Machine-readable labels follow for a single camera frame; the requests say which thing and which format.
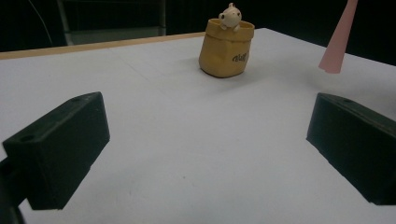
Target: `white character head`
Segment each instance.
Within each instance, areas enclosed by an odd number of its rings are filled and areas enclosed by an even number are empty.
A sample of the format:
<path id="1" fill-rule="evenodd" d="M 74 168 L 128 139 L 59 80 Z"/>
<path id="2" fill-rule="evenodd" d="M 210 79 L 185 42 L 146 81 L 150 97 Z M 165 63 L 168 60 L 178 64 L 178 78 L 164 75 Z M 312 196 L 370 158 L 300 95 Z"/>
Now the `white character head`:
<path id="1" fill-rule="evenodd" d="M 233 3 L 230 3 L 228 8 L 219 14 L 219 19 L 221 20 L 220 27 L 223 30 L 226 30 L 227 27 L 234 27 L 234 31 L 237 31 L 239 29 L 239 22 L 242 20 L 242 13 Z"/>

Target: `sack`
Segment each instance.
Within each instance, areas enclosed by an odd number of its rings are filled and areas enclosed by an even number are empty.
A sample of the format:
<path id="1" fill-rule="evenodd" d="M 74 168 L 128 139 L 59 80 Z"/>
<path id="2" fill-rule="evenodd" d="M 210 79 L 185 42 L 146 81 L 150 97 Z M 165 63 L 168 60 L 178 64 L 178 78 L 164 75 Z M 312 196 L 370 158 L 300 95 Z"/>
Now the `sack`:
<path id="1" fill-rule="evenodd" d="M 254 25 L 240 21 L 237 32 L 233 28 L 221 29 L 219 19 L 207 22 L 206 34 L 199 56 L 199 64 L 214 77 L 233 77 L 245 71 L 248 63 Z"/>

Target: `table edge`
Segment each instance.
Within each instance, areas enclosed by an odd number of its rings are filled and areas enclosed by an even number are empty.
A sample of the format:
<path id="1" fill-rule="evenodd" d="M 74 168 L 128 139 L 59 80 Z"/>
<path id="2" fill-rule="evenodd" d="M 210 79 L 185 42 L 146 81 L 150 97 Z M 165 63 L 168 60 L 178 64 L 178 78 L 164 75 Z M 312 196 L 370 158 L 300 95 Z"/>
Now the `table edge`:
<path id="1" fill-rule="evenodd" d="M 205 32 L 189 33 L 183 35 L 162 35 L 162 36 L 154 36 L 147 38 L 128 39 L 128 40 L 101 42 L 101 43 L 84 44 L 84 45 L 73 45 L 73 46 L 55 47 L 55 48 L 47 48 L 47 49 L 27 49 L 27 50 L 7 51 L 7 52 L 0 52 L 0 60 L 63 54 L 63 53 L 71 53 L 71 52 L 78 52 L 78 51 L 92 50 L 92 49 L 108 49 L 108 48 L 116 48 L 122 46 L 131 46 L 131 45 L 163 42 L 169 40 L 200 37 L 204 35 Z"/>

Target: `white table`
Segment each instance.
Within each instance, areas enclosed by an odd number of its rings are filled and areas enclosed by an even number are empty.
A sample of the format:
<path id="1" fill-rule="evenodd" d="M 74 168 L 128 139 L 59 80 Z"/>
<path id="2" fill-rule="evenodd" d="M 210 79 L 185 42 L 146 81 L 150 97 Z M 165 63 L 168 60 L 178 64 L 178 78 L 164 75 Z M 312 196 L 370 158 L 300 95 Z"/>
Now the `white table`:
<path id="1" fill-rule="evenodd" d="M 0 61 L 0 139 L 64 101 L 104 95 L 111 139 L 64 210 L 35 223 L 394 224 L 306 140 L 318 92 L 396 119 L 396 67 L 255 31 L 245 73 L 200 70 L 203 38 Z M 0 150 L 0 159 L 6 157 Z"/>

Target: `yellow sack figurine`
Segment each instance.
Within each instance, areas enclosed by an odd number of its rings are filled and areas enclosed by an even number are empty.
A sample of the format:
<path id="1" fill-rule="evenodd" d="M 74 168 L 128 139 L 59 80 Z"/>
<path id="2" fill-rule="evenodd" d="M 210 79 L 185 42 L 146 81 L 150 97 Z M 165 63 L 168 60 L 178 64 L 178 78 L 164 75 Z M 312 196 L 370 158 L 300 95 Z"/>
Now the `yellow sack figurine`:
<path id="1" fill-rule="evenodd" d="M 199 64 L 209 75 L 233 77 L 245 71 L 254 25 L 241 19 L 239 9 L 230 3 L 218 19 L 208 21 Z"/>

